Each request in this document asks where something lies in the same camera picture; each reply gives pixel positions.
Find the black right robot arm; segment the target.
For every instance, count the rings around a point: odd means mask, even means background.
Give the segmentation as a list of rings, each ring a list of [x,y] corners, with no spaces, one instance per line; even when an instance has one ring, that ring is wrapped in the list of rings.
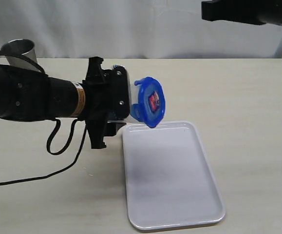
[[[206,0],[201,3],[202,19],[263,25],[282,25],[282,0]],[[121,65],[104,70],[103,58],[89,58],[82,86],[86,91],[84,117],[91,147],[106,147],[104,137],[116,135],[127,122],[155,128],[163,119],[166,101],[162,85],[152,77],[130,81]]]

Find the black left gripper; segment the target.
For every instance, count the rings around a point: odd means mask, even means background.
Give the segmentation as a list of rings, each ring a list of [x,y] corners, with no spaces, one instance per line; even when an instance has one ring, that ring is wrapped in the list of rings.
[[[121,128],[119,122],[108,122],[113,107],[112,83],[108,81],[108,70],[101,67],[103,61],[102,57],[90,57],[82,82],[86,97],[82,120],[85,120],[92,149],[106,148],[104,137],[115,136]]]

